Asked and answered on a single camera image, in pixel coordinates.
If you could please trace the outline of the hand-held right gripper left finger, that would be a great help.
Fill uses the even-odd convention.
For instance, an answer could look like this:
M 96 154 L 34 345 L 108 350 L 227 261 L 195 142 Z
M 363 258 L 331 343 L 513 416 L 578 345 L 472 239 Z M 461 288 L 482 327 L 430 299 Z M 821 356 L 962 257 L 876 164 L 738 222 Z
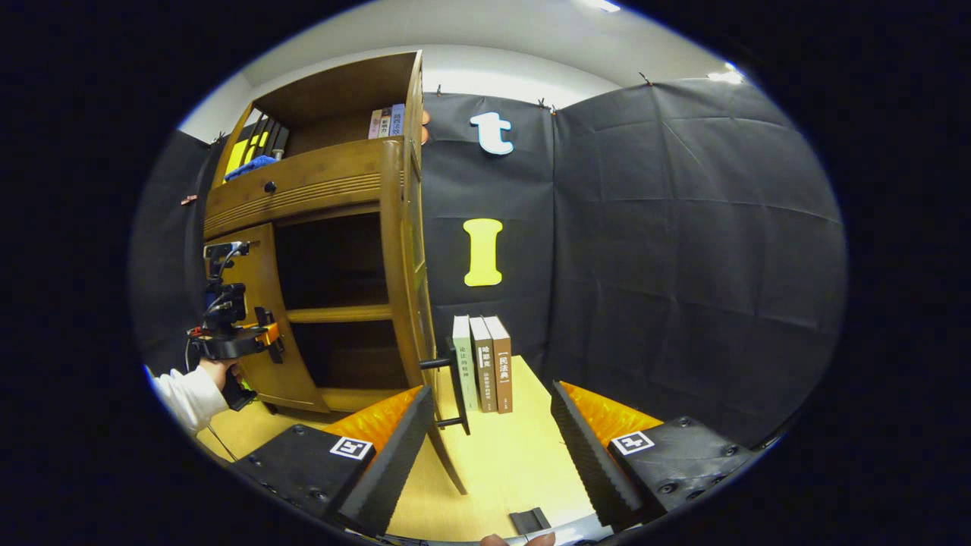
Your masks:
M 433 427 L 431 388 L 410 388 L 327 431 L 292 425 L 228 470 L 264 494 L 339 529 L 384 535 Z

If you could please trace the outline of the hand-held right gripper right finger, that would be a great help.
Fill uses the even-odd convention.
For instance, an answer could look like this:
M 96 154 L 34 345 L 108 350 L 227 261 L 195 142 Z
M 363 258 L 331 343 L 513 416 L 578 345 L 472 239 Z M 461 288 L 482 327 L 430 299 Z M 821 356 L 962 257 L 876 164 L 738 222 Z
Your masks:
M 653 418 L 553 381 L 551 414 L 603 526 L 649 524 L 711 493 L 756 456 L 699 419 Z

